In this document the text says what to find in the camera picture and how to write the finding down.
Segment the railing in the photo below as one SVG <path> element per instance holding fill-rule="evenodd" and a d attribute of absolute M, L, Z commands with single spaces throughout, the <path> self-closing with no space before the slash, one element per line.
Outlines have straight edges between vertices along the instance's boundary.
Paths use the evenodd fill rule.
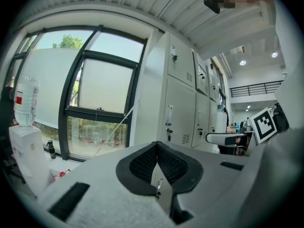
<path fill-rule="evenodd" d="M 283 81 L 281 80 L 269 83 L 231 88 L 231 97 L 274 93 L 280 87 L 282 82 Z"/>

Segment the black window frame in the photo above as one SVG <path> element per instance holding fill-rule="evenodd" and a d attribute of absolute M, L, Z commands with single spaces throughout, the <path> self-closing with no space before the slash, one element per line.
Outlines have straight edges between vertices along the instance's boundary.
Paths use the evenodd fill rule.
<path fill-rule="evenodd" d="M 140 69 L 142 65 L 143 56 L 145 53 L 146 45 L 148 39 L 142 39 L 137 36 L 116 30 L 111 28 L 105 28 L 103 25 L 99 26 L 88 26 L 88 25 L 71 25 L 71 26 L 59 26 L 59 27 L 53 27 L 53 28 L 43 28 L 42 30 L 39 30 L 37 32 L 29 33 L 27 34 L 24 39 L 22 40 L 21 44 L 19 45 L 18 49 L 16 50 L 15 55 L 13 56 L 6 78 L 4 82 L 4 87 L 7 85 L 8 81 L 11 81 L 12 78 L 12 72 L 14 67 L 14 62 L 18 59 L 22 59 L 21 64 L 19 66 L 19 69 L 17 71 L 16 77 L 14 78 L 14 87 L 12 90 L 12 95 L 15 95 L 16 88 L 17 88 L 17 82 L 19 80 L 19 77 L 22 73 L 22 69 L 24 65 L 26 64 L 30 54 L 34 50 L 34 48 L 37 46 L 39 41 L 43 38 L 43 36 L 46 33 L 49 32 L 55 32 L 55 31 L 63 31 L 63 30 L 90 30 L 92 31 L 92 34 L 89 36 L 89 38 L 85 41 L 83 46 L 80 48 L 78 54 L 76 55 L 70 70 L 67 74 L 66 81 L 62 90 L 60 103 L 59 103 L 59 111 L 58 111 L 58 138 L 59 138 L 59 146 L 60 146 L 60 153 L 56 153 L 57 155 L 61 156 L 63 160 L 75 160 L 83 162 L 86 159 L 89 159 L 90 157 L 84 157 L 84 156 L 76 156 L 73 154 L 70 154 L 69 152 L 69 146 L 68 146 L 68 132 L 67 132 L 67 118 L 69 116 L 71 117 L 77 117 L 82 119 L 88 119 L 88 120 L 94 120 L 94 121 L 100 121 L 100 122 L 109 122 L 109 123 L 120 123 L 128 113 L 128 111 L 133 107 L 134 105 L 134 99 L 136 94 L 136 88 L 138 83 L 138 78 L 140 74 Z M 96 41 L 96 39 L 100 36 L 101 33 L 108 33 L 113 34 L 117 36 L 121 36 L 127 39 L 131 39 L 133 41 L 139 42 L 143 45 L 143 49 L 141 52 L 140 60 L 139 62 L 133 62 L 131 60 L 114 56 L 107 53 L 102 52 L 96 52 L 96 51 L 90 51 L 86 50 L 86 48 L 90 48 L 93 43 Z M 24 48 L 26 45 L 26 42 L 28 38 L 36 36 L 36 38 L 33 40 L 27 51 L 21 52 L 20 51 Z M 85 59 L 93 59 L 93 60 L 99 60 L 104 62 L 113 63 L 120 66 L 125 66 L 128 68 L 133 69 L 132 77 L 130 80 L 129 90 L 127 94 L 127 100 L 125 105 L 125 110 L 123 114 L 119 113 L 111 113 L 111 112 L 104 112 L 104 111 L 98 111 L 93 109 L 86 109 L 81 107 L 74 107 L 70 106 L 70 98 L 74 87 L 74 82 L 77 77 L 77 73 L 79 69 L 81 68 L 82 62 L 84 62 Z M 127 139 L 126 139 L 126 147 L 129 147 L 129 141 L 130 141 L 130 131 L 131 131 L 131 121 L 132 121 L 132 113 L 129 114 L 129 116 L 122 122 L 122 124 L 127 124 Z M 43 146 L 44 149 L 47 151 L 48 148 L 46 145 Z"/>

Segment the plastic water bottle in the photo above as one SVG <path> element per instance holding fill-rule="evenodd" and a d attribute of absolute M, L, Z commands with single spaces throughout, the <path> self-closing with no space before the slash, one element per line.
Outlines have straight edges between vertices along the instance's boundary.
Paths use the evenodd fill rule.
<path fill-rule="evenodd" d="M 15 94 L 15 118 L 21 127 L 31 127 L 36 117 L 38 80 L 22 75 Z"/>

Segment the window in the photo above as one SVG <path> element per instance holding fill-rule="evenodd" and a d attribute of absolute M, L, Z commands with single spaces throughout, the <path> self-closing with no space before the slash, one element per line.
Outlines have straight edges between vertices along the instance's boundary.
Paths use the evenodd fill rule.
<path fill-rule="evenodd" d="M 23 66 L 22 74 L 39 80 L 36 126 L 41 129 L 43 143 L 47 143 L 47 138 L 53 140 L 57 150 L 60 150 L 58 110 L 62 88 L 78 51 L 91 34 L 92 31 L 79 30 L 46 33 Z"/>
<path fill-rule="evenodd" d="M 125 148 L 127 125 L 119 125 L 68 117 L 67 119 L 68 146 L 71 154 L 93 157 L 100 149 L 99 154 L 105 154 Z"/>
<path fill-rule="evenodd" d="M 132 74 L 133 70 L 127 67 L 86 59 L 77 75 L 70 104 L 79 102 L 82 108 L 124 113 Z M 77 88 L 79 95 L 75 99 Z"/>
<path fill-rule="evenodd" d="M 102 33 L 90 48 L 91 51 L 99 51 L 128 60 L 139 62 L 143 44 L 136 41 L 116 36 L 108 33 Z"/>
<path fill-rule="evenodd" d="M 125 116 L 134 103 L 147 40 L 103 26 L 62 28 L 23 39 L 6 85 L 16 91 L 18 71 L 39 80 L 34 126 L 62 159 L 128 147 L 132 114 Z"/>

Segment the ceiling light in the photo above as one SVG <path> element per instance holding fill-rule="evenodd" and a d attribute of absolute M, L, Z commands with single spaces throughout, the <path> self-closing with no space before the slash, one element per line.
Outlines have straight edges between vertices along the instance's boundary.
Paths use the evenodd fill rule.
<path fill-rule="evenodd" d="M 274 52 L 273 54 L 271 54 L 272 58 L 277 57 L 277 52 Z"/>
<path fill-rule="evenodd" d="M 241 61 L 239 64 L 241 65 L 241 66 L 244 66 L 244 65 L 246 65 L 246 61 Z"/>

